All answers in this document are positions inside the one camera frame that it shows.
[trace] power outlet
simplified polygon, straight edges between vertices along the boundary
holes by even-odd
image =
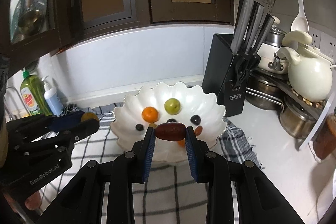
[[[324,32],[321,33],[320,50],[326,56],[332,58],[335,63],[336,59],[336,38]]]
[[[317,47],[320,48],[320,43],[321,43],[321,31],[314,29],[312,27],[309,27],[309,32],[308,32],[312,38],[313,38],[313,42],[311,43],[311,45],[313,47]]]

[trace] silver knife handle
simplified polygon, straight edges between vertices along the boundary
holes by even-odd
[[[255,36],[257,35],[261,19],[264,15],[264,6],[258,2],[255,2],[253,5],[252,15],[250,18],[249,26],[247,28],[246,38],[245,38],[245,54],[250,52],[250,49],[253,45]]]
[[[233,54],[237,54],[247,29],[254,0],[239,0],[235,31],[231,43]]]
[[[263,25],[260,29],[258,38],[255,42],[254,47],[253,47],[253,54],[257,54],[258,50],[261,47],[261,44],[263,44],[263,42],[265,41],[269,30],[271,30],[271,27],[272,27],[274,21],[275,21],[275,18],[272,17],[270,14],[266,15],[264,23],[263,23]]]

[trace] plaid tablecloth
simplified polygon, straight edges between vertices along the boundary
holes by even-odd
[[[73,166],[64,174],[41,189],[41,210],[44,211],[72,177],[89,160],[99,163],[112,161],[124,151],[117,145],[117,137],[110,130],[113,121],[112,110],[122,103],[85,111],[95,112],[100,118],[97,133],[75,144],[72,152]],[[246,140],[244,132],[234,126],[228,119],[228,129],[219,138],[212,149],[226,159],[243,162],[252,160],[259,167],[255,153]],[[107,196],[109,184],[105,187],[102,223],[106,223]],[[238,223],[236,191],[232,185],[234,198],[235,222]],[[157,223],[193,223],[204,224],[207,212],[208,185],[197,184],[190,174],[188,164],[181,166],[165,165],[151,168],[149,179],[145,184],[133,184],[133,203],[136,224]]]

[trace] metal screw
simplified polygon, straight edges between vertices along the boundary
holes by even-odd
[[[92,167],[95,167],[97,164],[97,162],[95,160],[89,160],[87,163],[86,163],[86,166],[89,167],[89,168],[92,168]]]
[[[251,160],[246,160],[244,164],[246,167],[249,167],[249,168],[252,168],[254,166],[254,162]]]
[[[208,158],[213,159],[213,158],[216,157],[217,154],[216,154],[215,152],[208,151],[208,152],[205,153],[205,155],[206,155]]]
[[[128,151],[125,153],[125,158],[131,159],[135,156],[135,153],[133,151]]]

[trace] faucet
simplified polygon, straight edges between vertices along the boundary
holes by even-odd
[[[7,86],[7,87],[6,87],[6,90],[8,90],[8,89],[13,89],[13,90],[15,90],[15,92],[16,92],[17,96],[19,97],[21,103],[23,104],[23,106],[24,106],[24,108],[25,108],[25,110],[26,110],[28,116],[30,116],[31,114],[30,114],[30,112],[29,112],[29,109],[28,109],[28,107],[26,106],[25,102],[23,101],[23,99],[22,99],[20,93],[17,91],[17,89],[16,89],[14,86],[12,86],[12,85]],[[9,111],[6,102],[4,102],[4,104],[5,104],[5,110],[6,110],[7,114],[8,114],[9,119],[10,119],[10,120],[17,119],[17,116],[14,115],[14,114],[12,114],[12,113]]]

